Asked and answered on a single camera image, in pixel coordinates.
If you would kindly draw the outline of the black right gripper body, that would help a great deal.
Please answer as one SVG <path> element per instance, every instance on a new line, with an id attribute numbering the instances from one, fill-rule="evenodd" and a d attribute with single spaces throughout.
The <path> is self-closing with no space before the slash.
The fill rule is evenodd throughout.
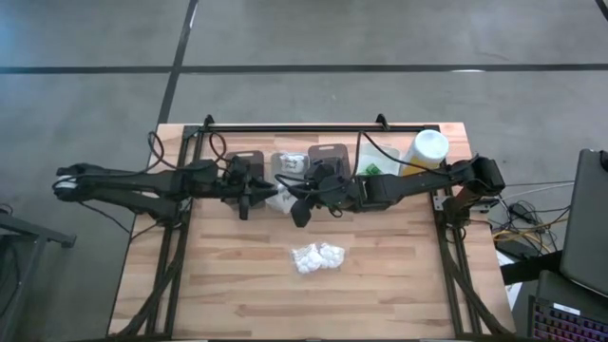
<path id="1" fill-rule="evenodd" d="M 318 193 L 313 196 L 317 205 L 345 209 L 357 201 L 357 185 L 342 176 L 329 176 L 317 186 Z"/>

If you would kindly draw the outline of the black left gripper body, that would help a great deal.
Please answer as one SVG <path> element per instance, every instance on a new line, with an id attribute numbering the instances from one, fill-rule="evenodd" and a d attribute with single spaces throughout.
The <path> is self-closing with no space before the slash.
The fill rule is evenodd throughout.
<path id="1" fill-rule="evenodd" d="M 238 217 L 241 220 L 246 220 L 249 217 L 248 182 L 251 178 L 249 171 L 250 163 L 247 160 L 230 160 L 227 180 L 232 193 L 227 200 L 227 204 L 233 210 L 238 211 Z"/>

